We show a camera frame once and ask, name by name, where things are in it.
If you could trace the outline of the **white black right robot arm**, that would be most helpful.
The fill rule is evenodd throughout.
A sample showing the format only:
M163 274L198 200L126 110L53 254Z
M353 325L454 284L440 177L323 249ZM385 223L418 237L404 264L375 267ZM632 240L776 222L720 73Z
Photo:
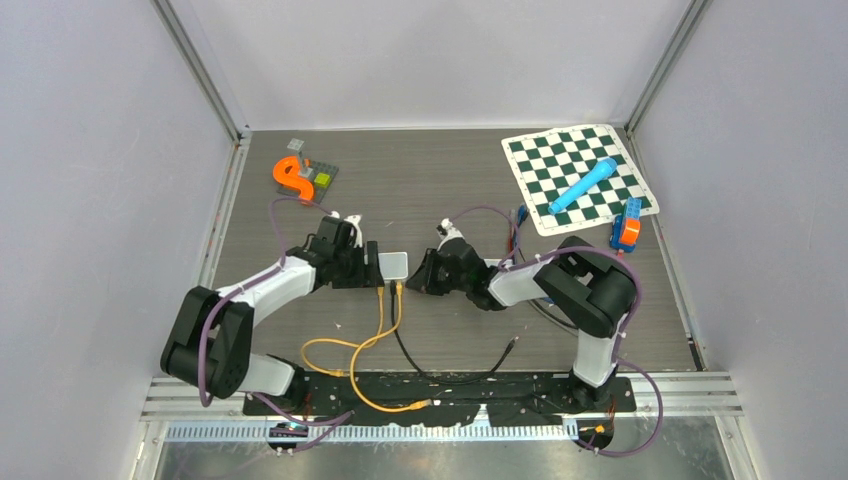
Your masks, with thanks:
M610 398L624 329L642 297L638 275L626 263L577 236L520 264L488 262L463 237L449 238L425 253L406 286L433 296L459 291L484 311L552 300L577 329L565 398L589 411Z

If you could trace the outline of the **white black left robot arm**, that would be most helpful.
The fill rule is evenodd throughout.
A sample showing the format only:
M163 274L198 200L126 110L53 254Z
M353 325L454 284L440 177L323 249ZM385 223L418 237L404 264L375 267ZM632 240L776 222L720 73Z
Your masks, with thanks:
M203 404L258 392L280 412L298 412L307 398L302 368L253 353L253 331L270 314L322 287L382 285L378 245L364 241L360 222L358 214L332 213L304 244L248 279L218 290L190 289L165 343L161 370L197 387Z

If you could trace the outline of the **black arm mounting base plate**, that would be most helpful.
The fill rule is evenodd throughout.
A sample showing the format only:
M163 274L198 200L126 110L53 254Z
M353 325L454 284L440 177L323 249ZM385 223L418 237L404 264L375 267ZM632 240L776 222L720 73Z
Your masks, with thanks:
M353 391L347 378L323 374L300 374L295 385L282 397L271 396L267 403L247 399L247 416L270 416L272 407L315 421L332 420L349 412L346 426L425 427L467 426L485 414L498 427L547 426L563 415L582 413L632 413L635 394L626 377L615 378L607 393L592 405L572 388L566 373L502 372L467 385L439 384L412 372L365 372L358 376L359 389L373 403L398 407L430 400L428 407L401 413L386 413L366 405Z

